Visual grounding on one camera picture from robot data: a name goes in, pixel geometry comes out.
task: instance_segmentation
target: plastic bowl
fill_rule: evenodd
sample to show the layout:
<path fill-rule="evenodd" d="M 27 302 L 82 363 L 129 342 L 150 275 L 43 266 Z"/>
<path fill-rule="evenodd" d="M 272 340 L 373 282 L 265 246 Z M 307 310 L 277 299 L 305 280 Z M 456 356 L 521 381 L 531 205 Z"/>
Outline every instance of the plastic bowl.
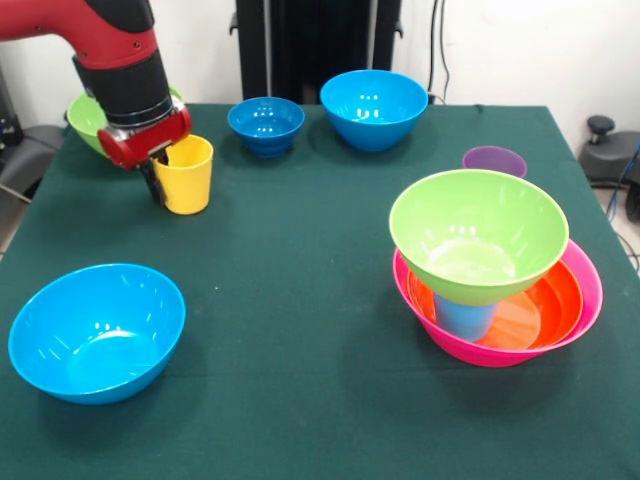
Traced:
<path fill-rule="evenodd" d="M 304 118 L 302 108 L 290 100 L 257 97 L 234 106 L 227 121 L 251 153 L 271 158 L 287 151 Z"/>
<path fill-rule="evenodd" d="M 481 168 L 508 173 L 524 178 L 527 174 L 527 162 L 520 155 L 507 148 L 484 146 L 469 150 L 462 157 L 464 168 Z"/>
<path fill-rule="evenodd" d="M 413 272 L 409 272 L 407 293 L 413 305 L 429 321 L 434 322 L 438 315 L 433 293 Z M 507 350 L 553 345 L 575 330 L 582 314 L 582 305 L 580 284 L 571 269 L 560 260 L 527 290 L 502 300 L 491 319 L 488 333 L 480 340 L 473 341 Z M 447 328 L 439 317 L 437 323 L 448 332 L 464 338 Z"/>
<path fill-rule="evenodd" d="M 569 241 L 567 219 L 553 198 L 490 170 L 419 180 L 397 198 L 389 224 L 411 270 L 461 305 L 488 305 L 526 290 Z"/>
<path fill-rule="evenodd" d="M 167 365 L 185 304 L 166 276 L 140 265 L 88 267 L 50 283 L 18 313 L 9 334 L 16 371 L 73 403 L 135 395 Z"/>
<path fill-rule="evenodd" d="M 182 94 L 178 90 L 175 88 L 170 90 L 173 95 L 182 98 Z M 67 120 L 87 145 L 100 155 L 107 157 L 98 139 L 98 130 L 107 125 L 107 117 L 95 99 L 86 93 L 80 95 L 69 106 Z"/>
<path fill-rule="evenodd" d="M 603 292 L 602 282 L 600 281 L 596 267 L 587 254 L 571 240 L 569 241 L 567 250 L 564 255 L 562 255 L 562 260 L 567 267 L 571 269 L 580 284 L 580 290 L 582 290 L 584 305 L 580 320 L 576 328 L 561 342 L 529 350 L 498 350 L 485 347 L 462 340 L 443 330 L 435 323 L 426 319 L 409 300 L 407 294 L 407 274 L 409 273 L 409 266 L 397 250 L 393 257 L 393 272 L 396 286 L 398 290 L 400 290 L 405 302 L 418 316 L 429 336 L 440 348 L 458 360 L 472 365 L 480 367 L 510 367 L 575 342 L 593 327 L 598 319 L 598 315 L 600 315 Z"/>
<path fill-rule="evenodd" d="M 387 150 L 413 129 L 429 104 L 420 84 L 386 70 L 356 70 L 329 80 L 320 100 L 337 132 L 367 152 Z"/>

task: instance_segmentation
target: large blue bowl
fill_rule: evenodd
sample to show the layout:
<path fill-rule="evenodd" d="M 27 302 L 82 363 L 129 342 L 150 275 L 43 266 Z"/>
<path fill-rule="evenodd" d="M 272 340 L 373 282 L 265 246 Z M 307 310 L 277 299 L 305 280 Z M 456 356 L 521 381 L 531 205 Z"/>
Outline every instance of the large blue bowl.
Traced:
<path fill-rule="evenodd" d="M 329 120 L 351 146 L 380 152 L 406 137 L 429 104 L 417 82 L 386 70 L 356 70 L 320 91 Z"/>
<path fill-rule="evenodd" d="M 81 404 L 124 400 L 164 369 L 180 339 L 185 304 L 163 274 L 98 265 L 50 283 L 22 308 L 9 356 L 27 382 Z"/>

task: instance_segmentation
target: green bowl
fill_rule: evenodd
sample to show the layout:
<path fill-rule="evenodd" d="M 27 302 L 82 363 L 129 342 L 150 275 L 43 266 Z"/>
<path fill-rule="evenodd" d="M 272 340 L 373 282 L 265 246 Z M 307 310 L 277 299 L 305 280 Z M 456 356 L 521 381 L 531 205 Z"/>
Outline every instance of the green bowl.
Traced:
<path fill-rule="evenodd" d="M 182 99 L 182 94 L 177 89 L 171 88 L 170 90 L 173 95 Z M 87 145 L 99 154 L 107 156 L 98 139 L 98 130 L 107 125 L 107 117 L 98 102 L 83 93 L 73 101 L 67 110 L 67 120 Z"/>
<path fill-rule="evenodd" d="M 389 227 L 413 272 L 462 305 L 488 305 L 526 290 L 569 242 L 569 224 L 553 198 L 489 170 L 419 180 L 393 204 Z"/>

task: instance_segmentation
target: table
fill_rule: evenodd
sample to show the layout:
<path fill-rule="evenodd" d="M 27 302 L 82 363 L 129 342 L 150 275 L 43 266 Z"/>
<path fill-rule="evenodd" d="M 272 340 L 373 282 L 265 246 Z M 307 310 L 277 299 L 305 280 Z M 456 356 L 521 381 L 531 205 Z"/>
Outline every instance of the table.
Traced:
<path fill-rule="evenodd" d="M 293 151 L 257 160 L 227 106 L 191 107 L 216 147 L 212 201 L 179 217 L 71 135 L 0 264 L 3 478 L 615 479 L 640 475 L 640 283 L 545 108 L 431 107 L 395 149 L 358 153 L 320 107 Z M 599 268 L 600 321 L 511 369 L 436 347 L 395 290 L 395 197 L 470 147 L 521 153 Z M 157 268 L 188 314 L 166 373 L 81 407 L 13 371 L 21 305 L 102 262 Z"/>

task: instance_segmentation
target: white wall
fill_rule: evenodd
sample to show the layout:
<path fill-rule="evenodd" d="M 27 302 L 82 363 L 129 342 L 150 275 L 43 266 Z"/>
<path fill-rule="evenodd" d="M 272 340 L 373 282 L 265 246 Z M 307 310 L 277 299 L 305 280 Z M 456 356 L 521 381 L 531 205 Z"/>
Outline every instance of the white wall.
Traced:
<path fill-rule="evenodd" d="M 425 86 L 432 5 L 403 1 L 406 34 L 394 54 L 394 69 Z M 638 0 L 447 0 L 448 101 L 547 105 L 574 152 L 589 115 L 640 129 L 638 19 Z M 437 62 L 436 71 L 441 93 Z"/>
<path fill-rule="evenodd" d="M 234 0 L 152 0 L 172 84 L 187 100 L 241 99 Z M 403 0 L 394 69 L 426 85 L 432 0 Z M 640 129 L 637 0 L 448 0 L 450 103 L 548 105 L 571 147 L 594 113 Z M 81 92 L 71 49 L 54 37 L 0 44 L 0 64 L 26 125 L 60 123 Z M 441 91 L 443 70 L 434 90 Z"/>

